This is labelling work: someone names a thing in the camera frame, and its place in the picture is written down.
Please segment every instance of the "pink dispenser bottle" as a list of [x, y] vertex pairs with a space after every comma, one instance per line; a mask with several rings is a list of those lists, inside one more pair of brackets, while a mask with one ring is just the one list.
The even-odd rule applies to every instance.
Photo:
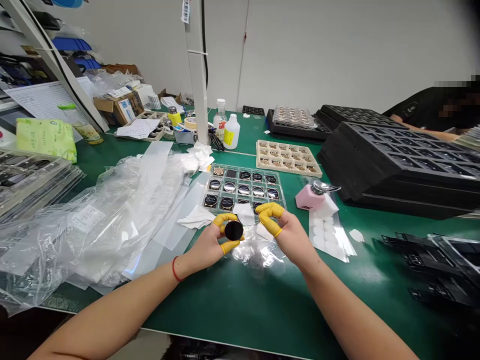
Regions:
[[307, 184], [295, 196], [296, 207], [303, 210], [316, 210], [325, 200], [325, 193], [340, 190], [340, 186], [333, 186], [326, 182], [315, 180], [311, 185]]

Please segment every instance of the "person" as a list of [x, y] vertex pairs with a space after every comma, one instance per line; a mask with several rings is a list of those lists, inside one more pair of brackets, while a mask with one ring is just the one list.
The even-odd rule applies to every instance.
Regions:
[[429, 87], [383, 114], [407, 128], [452, 142], [480, 124], [478, 87], [478, 81], [467, 87]]
[[[320, 259], [297, 217], [276, 203], [256, 209], [280, 249], [303, 274], [318, 308], [350, 360], [418, 359], [413, 351]], [[276, 217], [278, 224], [270, 217]], [[173, 262], [117, 288], [72, 317], [30, 360], [107, 359], [123, 347], [153, 310], [189, 275], [208, 268], [239, 245], [219, 244], [225, 221], [218, 215], [196, 243]]]

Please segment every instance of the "yellow bottle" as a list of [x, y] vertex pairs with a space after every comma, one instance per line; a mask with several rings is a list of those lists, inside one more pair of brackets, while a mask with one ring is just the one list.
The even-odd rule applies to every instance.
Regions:
[[175, 106], [170, 106], [168, 108], [168, 118], [171, 120], [171, 124], [174, 127], [182, 122], [182, 117], [177, 112], [177, 108]]
[[77, 106], [73, 102], [57, 105], [57, 108], [65, 112], [70, 124], [87, 143], [97, 145], [104, 141], [97, 130], [77, 111]]

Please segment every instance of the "tray of watch faces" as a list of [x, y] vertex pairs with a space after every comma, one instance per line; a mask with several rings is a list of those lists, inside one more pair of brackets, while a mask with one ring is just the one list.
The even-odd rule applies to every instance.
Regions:
[[235, 204], [277, 203], [287, 208], [278, 172], [214, 163], [201, 205], [211, 213], [231, 213]]
[[322, 170], [308, 147], [282, 142], [258, 140], [256, 167], [316, 178], [322, 177]]

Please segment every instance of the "roll of tape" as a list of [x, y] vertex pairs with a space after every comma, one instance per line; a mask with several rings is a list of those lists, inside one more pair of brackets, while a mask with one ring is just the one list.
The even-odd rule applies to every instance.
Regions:
[[188, 129], [197, 129], [197, 118], [196, 117], [186, 117], [184, 120], [185, 127]]

